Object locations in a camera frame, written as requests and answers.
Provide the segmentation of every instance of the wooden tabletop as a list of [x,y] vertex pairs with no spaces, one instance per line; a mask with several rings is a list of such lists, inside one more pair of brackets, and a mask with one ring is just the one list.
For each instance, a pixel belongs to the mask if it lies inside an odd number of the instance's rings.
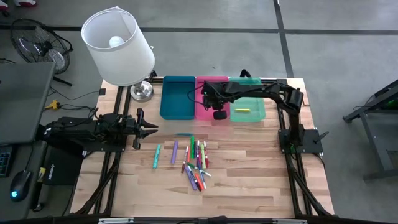
[[[313,128],[304,80],[288,78],[290,86],[304,92],[301,122]],[[235,218],[293,217],[292,199],[285,157],[280,153],[276,104],[264,99],[265,120],[258,123],[223,121],[166,121],[160,114],[162,84],[153,84],[154,97],[147,103],[131,101],[129,114],[143,108],[145,120],[159,126],[159,131],[141,141],[141,150],[132,148],[134,136],[127,139],[119,166],[112,216],[129,217],[214,217]],[[98,114],[112,113],[117,87],[103,82],[106,94],[100,96]],[[123,91],[121,110],[126,88]],[[206,141],[212,176],[205,177],[207,189],[193,191],[186,174],[181,174],[189,137],[176,133],[193,133]],[[178,140],[177,160],[170,163],[174,141]],[[161,144],[157,169],[152,168],[156,145]],[[100,179],[103,152],[93,153],[83,161],[71,212],[89,199]],[[311,154],[303,154],[307,184],[314,196],[333,213],[322,163]],[[105,190],[103,207],[108,189]],[[298,190],[300,208],[303,197]]]

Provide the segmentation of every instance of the lamp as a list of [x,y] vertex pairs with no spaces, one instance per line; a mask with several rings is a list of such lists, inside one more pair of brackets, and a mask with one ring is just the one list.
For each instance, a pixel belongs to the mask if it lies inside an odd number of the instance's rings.
[[97,12],[83,24],[81,37],[104,80],[132,85],[136,101],[152,98],[153,87],[144,79],[154,68],[155,56],[130,13],[119,7]]

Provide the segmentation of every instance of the black mouse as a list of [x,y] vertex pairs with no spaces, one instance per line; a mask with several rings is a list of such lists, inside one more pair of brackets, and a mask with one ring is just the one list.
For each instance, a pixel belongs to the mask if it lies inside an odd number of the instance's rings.
[[32,173],[27,170],[18,172],[13,178],[10,186],[10,197],[14,202],[24,200],[29,192],[30,178]]

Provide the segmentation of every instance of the concrete floor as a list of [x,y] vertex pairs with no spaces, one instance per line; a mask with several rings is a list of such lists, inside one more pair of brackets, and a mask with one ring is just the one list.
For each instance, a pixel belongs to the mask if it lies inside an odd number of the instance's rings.
[[[131,12],[141,27],[278,28],[272,0],[38,0],[35,9],[13,9],[13,16],[51,25],[80,26],[108,7]],[[286,29],[397,30],[395,0],[280,0]],[[58,32],[74,44],[70,68],[61,75],[72,88],[53,87],[69,97],[97,90],[101,77],[79,32]],[[159,75],[227,75],[243,68],[255,77],[286,77],[279,34],[144,33],[154,46]],[[22,62],[0,31],[0,58]],[[363,182],[377,171],[362,124],[342,116],[397,79],[397,35],[287,35],[294,77],[304,78],[313,118],[321,132],[326,174],[335,213],[345,218],[396,222],[398,178]],[[96,104],[97,96],[73,105]],[[42,123],[87,111],[46,111]],[[59,215],[70,189],[52,189],[52,206],[33,216]]]

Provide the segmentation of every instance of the silver lamp base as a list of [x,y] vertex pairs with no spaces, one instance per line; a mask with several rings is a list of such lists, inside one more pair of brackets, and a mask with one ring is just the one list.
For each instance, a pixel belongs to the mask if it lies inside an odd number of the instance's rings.
[[130,94],[135,101],[143,103],[153,97],[154,89],[149,82],[142,81],[131,87]]

